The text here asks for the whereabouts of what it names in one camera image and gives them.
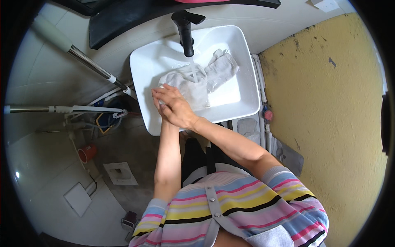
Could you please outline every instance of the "orange cup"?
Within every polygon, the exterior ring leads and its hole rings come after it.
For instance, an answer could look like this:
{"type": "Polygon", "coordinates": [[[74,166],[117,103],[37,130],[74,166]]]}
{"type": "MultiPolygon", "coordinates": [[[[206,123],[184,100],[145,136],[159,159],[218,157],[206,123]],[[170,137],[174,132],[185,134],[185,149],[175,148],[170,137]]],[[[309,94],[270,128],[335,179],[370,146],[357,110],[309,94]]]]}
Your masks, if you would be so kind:
{"type": "Polygon", "coordinates": [[[97,148],[94,144],[87,145],[83,148],[78,149],[78,156],[82,163],[86,164],[90,161],[96,154],[97,148]]]}

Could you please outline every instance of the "running water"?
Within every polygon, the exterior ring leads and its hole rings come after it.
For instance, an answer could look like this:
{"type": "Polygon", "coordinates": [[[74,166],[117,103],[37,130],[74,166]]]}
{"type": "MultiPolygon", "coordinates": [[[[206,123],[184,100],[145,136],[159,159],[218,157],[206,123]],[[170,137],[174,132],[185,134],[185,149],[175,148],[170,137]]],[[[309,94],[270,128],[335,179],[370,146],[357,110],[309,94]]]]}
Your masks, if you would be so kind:
{"type": "Polygon", "coordinates": [[[196,66],[195,66],[195,62],[194,62],[194,57],[193,56],[189,58],[189,63],[191,64],[191,69],[192,69],[192,73],[194,75],[194,80],[195,80],[195,83],[197,84],[198,83],[198,77],[196,75],[196,66]]]}

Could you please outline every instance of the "striped sweater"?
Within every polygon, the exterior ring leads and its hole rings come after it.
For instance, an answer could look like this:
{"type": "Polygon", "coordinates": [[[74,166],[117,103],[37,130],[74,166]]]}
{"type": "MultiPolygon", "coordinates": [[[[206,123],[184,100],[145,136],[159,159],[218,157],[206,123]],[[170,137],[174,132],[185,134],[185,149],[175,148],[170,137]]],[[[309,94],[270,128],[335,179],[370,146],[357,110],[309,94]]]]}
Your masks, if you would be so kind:
{"type": "Polygon", "coordinates": [[[329,226],[321,203],[285,167],[271,168],[261,180],[216,172],[182,188],[170,203],[152,199],[129,247],[210,246],[205,238],[214,232],[215,241],[214,219],[252,246],[266,246],[257,239],[269,238],[285,238],[278,246],[318,246],[329,226]],[[210,203],[218,205],[215,214],[210,203]]]}

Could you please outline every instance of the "concrete floor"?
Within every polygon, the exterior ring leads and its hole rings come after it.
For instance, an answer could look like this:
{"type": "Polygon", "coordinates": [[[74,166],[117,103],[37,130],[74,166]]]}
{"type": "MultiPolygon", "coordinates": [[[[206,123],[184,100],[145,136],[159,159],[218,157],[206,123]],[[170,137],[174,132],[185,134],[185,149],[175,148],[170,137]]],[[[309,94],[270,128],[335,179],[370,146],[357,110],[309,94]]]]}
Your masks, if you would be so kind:
{"type": "Polygon", "coordinates": [[[94,163],[103,180],[123,209],[141,218],[154,192],[154,171],[159,137],[150,135],[142,118],[126,117],[117,129],[99,134],[94,140],[85,134],[87,143],[94,143],[98,152],[94,163]],[[103,164],[127,162],[139,185],[114,185],[103,164]]]}

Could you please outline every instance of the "faucet handle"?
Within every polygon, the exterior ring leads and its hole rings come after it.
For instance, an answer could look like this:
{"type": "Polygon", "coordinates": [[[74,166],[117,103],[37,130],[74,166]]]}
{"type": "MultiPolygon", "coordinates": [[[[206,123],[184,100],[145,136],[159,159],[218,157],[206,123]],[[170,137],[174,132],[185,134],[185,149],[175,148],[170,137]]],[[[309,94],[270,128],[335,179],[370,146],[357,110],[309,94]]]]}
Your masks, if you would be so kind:
{"type": "Polygon", "coordinates": [[[198,15],[191,12],[187,12],[186,10],[182,10],[182,11],[174,12],[171,15],[171,19],[178,26],[186,26],[190,22],[196,25],[200,24],[206,19],[206,17],[204,15],[198,15]]]}

